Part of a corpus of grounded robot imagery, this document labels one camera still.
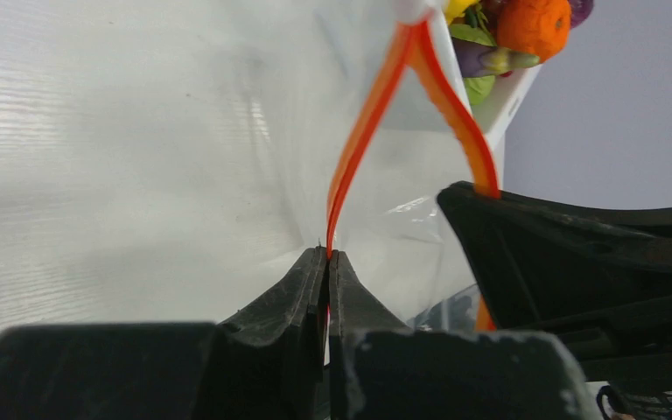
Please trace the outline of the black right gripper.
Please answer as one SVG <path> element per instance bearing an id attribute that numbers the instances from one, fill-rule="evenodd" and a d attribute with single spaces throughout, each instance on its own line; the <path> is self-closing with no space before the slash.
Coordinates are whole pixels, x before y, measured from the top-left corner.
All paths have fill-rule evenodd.
<path id="1" fill-rule="evenodd" d="M 672 207 L 489 199 L 465 181 L 437 203 L 496 327 L 568 333 L 601 418 L 672 419 Z"/>

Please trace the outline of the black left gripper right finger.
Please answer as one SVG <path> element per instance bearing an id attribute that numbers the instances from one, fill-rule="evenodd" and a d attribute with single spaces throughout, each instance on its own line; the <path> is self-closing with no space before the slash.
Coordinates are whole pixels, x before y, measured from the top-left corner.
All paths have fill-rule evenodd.
<path id="1" fill-rule="evenodd" d="M 328 264 L 334 419 L 596 419 L 573 355 L 545 332 L 421 331 Z"/>

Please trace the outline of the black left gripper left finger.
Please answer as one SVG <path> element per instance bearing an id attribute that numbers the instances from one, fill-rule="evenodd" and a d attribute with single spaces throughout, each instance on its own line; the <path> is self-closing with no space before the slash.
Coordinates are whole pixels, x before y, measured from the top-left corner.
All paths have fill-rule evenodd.
<path id="1" fill-rule="evenodd" d="M 213 322 L 21 325 L 0 333 L 0 419 L 311 419 L 326 250 Z"/>

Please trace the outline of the clear zip bag orange zipper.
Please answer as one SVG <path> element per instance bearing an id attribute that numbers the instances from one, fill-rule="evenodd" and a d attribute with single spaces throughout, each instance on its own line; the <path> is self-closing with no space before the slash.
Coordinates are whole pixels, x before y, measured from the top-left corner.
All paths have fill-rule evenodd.
<path id="1" fill-rule="evenodd" d="M 471 180 L 469 137 L 457 133 L 423 77 L 406 67 L 358 154 L 349 132 L 371 114 L 397 25 L 427 24 L 441 74 L 468 111 L 444 1 L 230 1 L 215 64 L 241 95 L 256 146 L 230 135 L 209 158 L 228 216 L 207 237 L 218 268 L 287 263 L 331 243 L 396 316 L 424 322 L 434 305 L 473 283 L 438 192 Z"/>

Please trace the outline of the purple eggplant toy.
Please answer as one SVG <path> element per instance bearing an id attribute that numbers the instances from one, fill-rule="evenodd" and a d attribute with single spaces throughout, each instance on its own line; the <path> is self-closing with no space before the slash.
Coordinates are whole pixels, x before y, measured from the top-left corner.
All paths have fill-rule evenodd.
<path id="1" fill-rule="evenodd" d="M 496 76 L 540 64 L 540 58 L 528 52 L 459 38 L 453 38 L 451 42 L 459 70 L 465 78 Z"/>

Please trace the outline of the orange fruit toy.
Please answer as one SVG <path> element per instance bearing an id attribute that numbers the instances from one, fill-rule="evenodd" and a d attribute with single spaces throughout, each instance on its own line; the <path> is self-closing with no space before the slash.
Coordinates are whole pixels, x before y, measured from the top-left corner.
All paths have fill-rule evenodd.
<path id="1" fill-rule="evenodd" d="M 571 16 L 566 0 L 507 1 L 497 18 L 495 39 L 499 46 L 536 55 L 543 64 L 564 49 Z"/>

